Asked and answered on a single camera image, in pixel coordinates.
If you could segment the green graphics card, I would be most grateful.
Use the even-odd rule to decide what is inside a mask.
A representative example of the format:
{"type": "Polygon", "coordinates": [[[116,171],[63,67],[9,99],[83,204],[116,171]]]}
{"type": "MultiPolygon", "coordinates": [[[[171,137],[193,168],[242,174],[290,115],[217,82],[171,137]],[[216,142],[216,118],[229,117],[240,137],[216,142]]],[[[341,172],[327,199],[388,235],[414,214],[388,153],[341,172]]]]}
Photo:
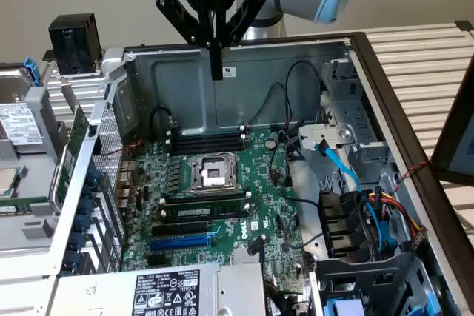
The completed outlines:
{"type": "Polygon", "coordinates": [[[89,121],[81,108],[76,94],[73,92],[71,83],[62,84],[61,93],[70,109],[73,111],[74,116],[67,142],[64,145],[61,160],[56,166],[50,187],[49,203],[53,212],[57,215],[59,215],[62,210],[73,177],[73,172],[76,167],[81,145],[89,127],[89,121]]]}

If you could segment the open PC case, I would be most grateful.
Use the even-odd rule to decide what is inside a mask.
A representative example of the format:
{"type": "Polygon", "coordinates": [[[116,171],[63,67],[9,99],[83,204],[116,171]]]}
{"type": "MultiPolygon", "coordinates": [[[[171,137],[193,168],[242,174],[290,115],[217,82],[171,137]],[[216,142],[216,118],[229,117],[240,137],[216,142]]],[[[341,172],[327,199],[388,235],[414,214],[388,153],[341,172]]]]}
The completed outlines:
{"type": "Polygon", "coordinates": [[[438,179],[430,160],[464,74],[393,73],[391,66],[390,55],[380,54],[366,33],[249,41],[224,52],[220,81],[211,78],[208,53],[184,44],[109,49],[94,73],[79,75],[61,75],[54,56],[46,55],[38,68],[67,138],[74,114],[62,84],[71,83],[89,127],[50,247],[0,255],[0,316],[49,316],[61,278],[137,271],[121,269],[126,208],[119,208],[116,190],[128,155],[144,143],[165,141],[168,129],[203,132],[240,125],[246,132],[295,138],[288,151],[293,190],[316,205],[314,211],[299,210],[304,253],[313,262],[304,293],[284,294],[261,269],[266,316],[313,316],[310,276],[318,261],[335,259],[327,254],[319,195],[356,190],[362,226],[373,238],[368,262],[415,254],[474,316],[474,226],[460,221],[447,197],[447,181],[438,179]],[[324,139],[304,143],[302,127],[312,128],[320,113],[322,65],[341,58],[355,65],[393,154],[394,162],[382,169],[358,174],[343,148],[332,149],[324,139]],[[85,182],[89,167],[101,172],[98,186],[85,182]],[[66,251],[75,251],[68,241],[87,195],[95,195],[96,208],[87,215],[92,218],[82,233],[87,244],[76,251],[82,262],[72,273],[62,262],[66,251]]]}

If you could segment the black CPU cooler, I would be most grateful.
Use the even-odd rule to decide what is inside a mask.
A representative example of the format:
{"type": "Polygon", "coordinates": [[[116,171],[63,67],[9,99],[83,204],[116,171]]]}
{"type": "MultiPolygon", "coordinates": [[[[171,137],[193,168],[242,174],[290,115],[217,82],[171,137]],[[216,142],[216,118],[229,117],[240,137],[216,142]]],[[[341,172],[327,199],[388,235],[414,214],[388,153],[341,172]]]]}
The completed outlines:
{"type": "Polygon", "coordinates": [[[94,73],[102,59],[94,13],[57,16],[48,27],[61,75],[94,73]]]}

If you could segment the metal disk bay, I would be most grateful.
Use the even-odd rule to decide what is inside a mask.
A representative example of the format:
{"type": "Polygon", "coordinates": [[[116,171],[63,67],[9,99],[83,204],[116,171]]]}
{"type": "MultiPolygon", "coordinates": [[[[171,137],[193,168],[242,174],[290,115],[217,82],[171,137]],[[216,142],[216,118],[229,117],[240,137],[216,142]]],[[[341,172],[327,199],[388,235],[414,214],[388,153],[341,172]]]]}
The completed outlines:
{"type": "Polygon", "coordinates": [[[320,113],[312,128],[302,127],[304,143],[324,139],[332,149],[343,148],[358,174],[392,164],[393,154],[355,65],[342,58],[324,63],[320,84],[320,113]]]}

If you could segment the metal CPU socket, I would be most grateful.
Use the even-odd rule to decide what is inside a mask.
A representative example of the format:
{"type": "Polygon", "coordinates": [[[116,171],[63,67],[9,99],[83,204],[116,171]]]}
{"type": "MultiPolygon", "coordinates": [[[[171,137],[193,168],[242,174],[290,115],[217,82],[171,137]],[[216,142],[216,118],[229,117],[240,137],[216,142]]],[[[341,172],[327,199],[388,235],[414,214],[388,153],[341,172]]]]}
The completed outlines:
{"type": "Polygon", "coordinates": [[[233,192],[241,189],[240,158],[232,152],[196,155],[186,160],[190,171],[184,191],[191,194],[233,192]]]}

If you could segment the green Dell motherboard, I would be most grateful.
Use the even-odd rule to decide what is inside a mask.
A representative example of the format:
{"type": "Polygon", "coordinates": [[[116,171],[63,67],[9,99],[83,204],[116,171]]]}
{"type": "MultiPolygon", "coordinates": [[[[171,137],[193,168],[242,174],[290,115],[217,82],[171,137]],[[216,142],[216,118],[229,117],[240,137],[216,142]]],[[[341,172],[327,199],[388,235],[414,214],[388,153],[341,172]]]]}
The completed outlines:
{"type": "Polygon", "coordinates": [[[313,262],[305,255],[306,243],[301,236],[302,217],[300,208],[310,211],[316,205],[298,198],[293,190],[288,151],[296,146],[296,140],[287,133],[252,129],[241,135],[245,149],[238,152],[240,158],[241,189],[250,191],[253,197],[241,200],[250,203],[249,215],[218,221],[202,221],[208,225],[213,237],[209,246],[188,249],[171,249],[151,252],[149,242],[172,238],[153,237],[153,226],[166,224],[158,204],[159,198],[180,194],[184,191],[187,168],[186,160],[196,155],[171,155],[170,140],[144,143],[136,148],[121,165],[120,185],[130,185],[136,191],[136,203],[124,211],[127,240],[121,260],[121,269],[132,271],[171,266],[218,263],[231,265],[230,255],[235,248],[246,248],[254,255],[260,254],[260,266],[264,279],[274,284],[286,295],[302,295],[308,283],[313,262]],[[264,142],[274,138],[277,149],[268,151],[264,142]],[[147,256],[165,254],[166,266],[149,267],[147,256]]]}

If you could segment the metal Ethernet port block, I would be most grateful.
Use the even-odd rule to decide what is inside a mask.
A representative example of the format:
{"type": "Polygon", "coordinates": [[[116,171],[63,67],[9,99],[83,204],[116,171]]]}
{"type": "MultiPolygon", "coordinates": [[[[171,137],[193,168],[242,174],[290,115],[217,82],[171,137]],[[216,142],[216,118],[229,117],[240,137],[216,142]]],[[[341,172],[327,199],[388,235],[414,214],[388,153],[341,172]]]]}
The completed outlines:
{"type": "Polygon", "coordinates": [[[135,199],[136,191],[130,185],[121,185],[116,190],[116,195],[119,200],[123,199],[135,199]]]}

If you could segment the green RAM stick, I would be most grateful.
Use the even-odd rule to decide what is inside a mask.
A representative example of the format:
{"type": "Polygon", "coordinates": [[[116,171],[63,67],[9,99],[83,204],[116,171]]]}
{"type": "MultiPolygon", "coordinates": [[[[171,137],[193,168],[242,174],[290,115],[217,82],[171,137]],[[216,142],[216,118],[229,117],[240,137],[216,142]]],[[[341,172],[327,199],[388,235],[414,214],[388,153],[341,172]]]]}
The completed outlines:
{"type": "Polygon", "coordinates": [[[29,204],[0,205],[0,216],[32,215],[29,204]]]}
{"type": "Polygon", "coordinates": [[[174,221],[214,221],[247,217],[248,211],[238,205],[186,206],[169,210],[174,221]]]}

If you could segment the long black expansion slot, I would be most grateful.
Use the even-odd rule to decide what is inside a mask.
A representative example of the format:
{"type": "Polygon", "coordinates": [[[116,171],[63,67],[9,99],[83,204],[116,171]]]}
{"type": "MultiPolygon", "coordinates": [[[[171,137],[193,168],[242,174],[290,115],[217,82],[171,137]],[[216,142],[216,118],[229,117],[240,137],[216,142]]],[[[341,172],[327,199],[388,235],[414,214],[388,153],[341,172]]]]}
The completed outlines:
{"type": "Polygon", "coordinates": [[[190,223],[172,223],[153,226],[151,235],[153,237],[167,237],[177,235],[195,235],[208,232],[206,222],[190,222],[190,223]]]}

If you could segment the CPU chip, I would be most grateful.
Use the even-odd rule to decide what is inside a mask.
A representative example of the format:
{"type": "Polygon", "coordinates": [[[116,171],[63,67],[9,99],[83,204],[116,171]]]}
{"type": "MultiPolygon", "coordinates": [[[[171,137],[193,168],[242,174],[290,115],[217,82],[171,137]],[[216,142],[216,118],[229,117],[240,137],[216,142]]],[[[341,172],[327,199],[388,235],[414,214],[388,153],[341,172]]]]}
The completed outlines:
{"type": "Polygon", "coordinates": [[[19,177],[19,168],[0,169],[0,198],[11,198],[19,177]]]}

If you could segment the dark leaning side panel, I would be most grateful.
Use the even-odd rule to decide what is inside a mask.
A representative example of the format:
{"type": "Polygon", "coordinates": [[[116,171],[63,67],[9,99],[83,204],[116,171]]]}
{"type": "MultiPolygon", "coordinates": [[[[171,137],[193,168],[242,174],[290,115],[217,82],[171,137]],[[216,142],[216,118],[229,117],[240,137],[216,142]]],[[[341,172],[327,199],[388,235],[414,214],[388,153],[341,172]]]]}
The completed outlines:
{"type": "Polygon", "coordinates": [[[439,180],[474,187],[474,56],[430,160],[439,180]]]}

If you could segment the black fan shroud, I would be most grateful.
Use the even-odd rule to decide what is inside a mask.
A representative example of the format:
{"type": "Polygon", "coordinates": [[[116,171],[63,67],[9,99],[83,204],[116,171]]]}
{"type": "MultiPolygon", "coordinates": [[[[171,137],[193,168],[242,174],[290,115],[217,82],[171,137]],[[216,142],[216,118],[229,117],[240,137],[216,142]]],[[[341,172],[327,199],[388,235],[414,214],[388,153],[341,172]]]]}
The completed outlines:
{"type": "Polygon", "coordinates": [[[361,193],[343,195],[323,191],[319,195],[319,219],[329,258],[348,263],[364,263],[373,257],[373,238],[362,226],[361,213],[356,206],[361,193]]]}

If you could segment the silver chipset heatsink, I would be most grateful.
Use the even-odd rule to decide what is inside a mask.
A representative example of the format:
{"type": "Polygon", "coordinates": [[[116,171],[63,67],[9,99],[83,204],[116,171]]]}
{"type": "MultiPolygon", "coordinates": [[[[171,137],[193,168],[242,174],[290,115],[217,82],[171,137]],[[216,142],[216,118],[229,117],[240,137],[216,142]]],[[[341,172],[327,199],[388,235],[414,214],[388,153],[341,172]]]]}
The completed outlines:
{"type": "Polygon", "coordinates": [[[246,248],[235,248],[230,255],[232,265],[260,263],[260,254],[251,255],[246,248]]]}

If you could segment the grey parts rack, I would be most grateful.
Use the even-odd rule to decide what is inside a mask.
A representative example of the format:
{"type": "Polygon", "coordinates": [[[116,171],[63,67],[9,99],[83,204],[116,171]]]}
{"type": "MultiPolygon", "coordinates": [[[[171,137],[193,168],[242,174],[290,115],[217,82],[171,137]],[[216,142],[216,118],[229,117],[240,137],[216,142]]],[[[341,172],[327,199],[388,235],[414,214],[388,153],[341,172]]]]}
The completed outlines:
{"type": "Polygon", "coordinates": [[[66,128],[50,103],[50,94],[41,80],[26,97],[41,132],[42,143],[16,147],[0,139],[0,169],[19,168],[15,192],[0,198],[0,205],[29,204],[32,215],[0,216],[0,255],[29,254],[47,249],[53,239],[57,214],[49,203],[56,166],[67,142],[66,128]]]}

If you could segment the blue drive carrier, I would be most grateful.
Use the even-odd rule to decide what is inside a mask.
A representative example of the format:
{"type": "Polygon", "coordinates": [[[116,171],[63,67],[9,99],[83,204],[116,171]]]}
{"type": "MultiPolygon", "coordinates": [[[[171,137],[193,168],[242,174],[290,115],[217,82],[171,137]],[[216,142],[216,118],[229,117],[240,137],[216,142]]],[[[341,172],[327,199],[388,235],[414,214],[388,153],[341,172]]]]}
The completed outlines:
{"type": "Polygon", "coordinates": [[[360,299],[331,298],[323,307],[324,316],[365,316],[360,299]]]}

